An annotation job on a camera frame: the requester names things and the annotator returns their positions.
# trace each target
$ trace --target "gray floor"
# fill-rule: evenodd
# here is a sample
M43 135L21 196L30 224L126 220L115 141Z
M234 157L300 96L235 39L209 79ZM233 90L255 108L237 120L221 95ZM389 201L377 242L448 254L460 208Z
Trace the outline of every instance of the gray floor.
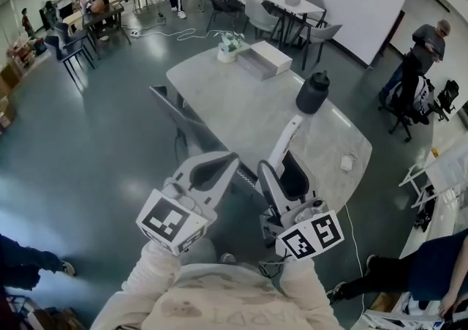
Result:
M173 33L194 27L204 34L211 10L195 12L195 1L190 2L187 20L177 19L163 6L167 25L159 29ZM125 20L137 28L156 24L156 18L152 10ZM220 18L215 28L229 29L229 21ZM135 218L151 189L160 188L176 169L175 128L159 112L148 87L167 84L168 69L218 41L217 37L178 42L157 35L133 40L130 47L115 38L103 44L106 53L96 70L79 71L80 91L52 58L15 90L11 100L18 116L0 138L0 231L21 244L69 258L79 274L72 279L43 272L31 293L41 305L71 306L90 324L119 289L145 243ZM309 55L311 66L316 51ZM398 62L387 51L373 70L365 71L327 45L316 68L329 71L330 99L374 149L348 203L363 263L371 252L393 257L401 252L415 213L407 206L411 192L397 184L431 145L431 126L413 127L414 140L405 144L402 131L387 133L394 118L377 111L376 94ZM295 61L294 70L299 63ZM306 76L312 70L299 73ZM259 209L242 193L230 195L219 210L219 221L211 230L219 249L250 262L268 255L260 240ZM326 288L359 275L345 209L339 220L345 242L316 260ZM248 250L240 250L243 240L249 240ZM361 300L340 303L335 309L348 329L361 313Z

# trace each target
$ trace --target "black bottle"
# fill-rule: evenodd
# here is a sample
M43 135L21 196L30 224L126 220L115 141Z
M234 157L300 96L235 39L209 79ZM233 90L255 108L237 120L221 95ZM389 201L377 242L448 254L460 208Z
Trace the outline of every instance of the black bottle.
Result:
M304 81L295 104L306 114L316 113L328 96L329 86L330 79L328 79L327 72L316 72L310 79Z

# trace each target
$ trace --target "gray marble table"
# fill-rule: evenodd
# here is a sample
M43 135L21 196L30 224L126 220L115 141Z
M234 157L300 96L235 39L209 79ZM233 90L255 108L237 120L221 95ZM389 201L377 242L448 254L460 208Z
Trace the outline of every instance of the gray marble table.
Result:
M302 116L290 149L317 177L318 195L338 212L366 171L370 142L329 100L313 116L300 112L295 98L304 80L293 71L259 81L235 62L218 61L217 51L207 50L167 72L177 92L253 173L260 160L268 159L290 119ZM359 158L346 173L341 157L350 152Z

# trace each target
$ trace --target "black backpack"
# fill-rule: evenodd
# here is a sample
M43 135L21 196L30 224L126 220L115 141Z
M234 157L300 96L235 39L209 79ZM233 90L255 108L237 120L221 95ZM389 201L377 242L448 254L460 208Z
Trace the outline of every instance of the black backpack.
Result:
M439 93L437 99L440 102L440 106L444 109L447 113L450 114L452 110L455 108L452 107L452 102L455 98L458 97L458 84L454 80L447 80L447 84L445 84L445 88L442 92Z

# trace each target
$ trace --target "small potted plant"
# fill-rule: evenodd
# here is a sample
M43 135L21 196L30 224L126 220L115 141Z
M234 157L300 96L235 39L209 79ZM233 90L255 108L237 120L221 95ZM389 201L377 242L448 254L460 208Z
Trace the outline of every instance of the small potted plant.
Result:
M221 34L222 42L218 45L218 60L229 64L235 61L235 56L244 45L244 34L235 32L217 32L214 36Z

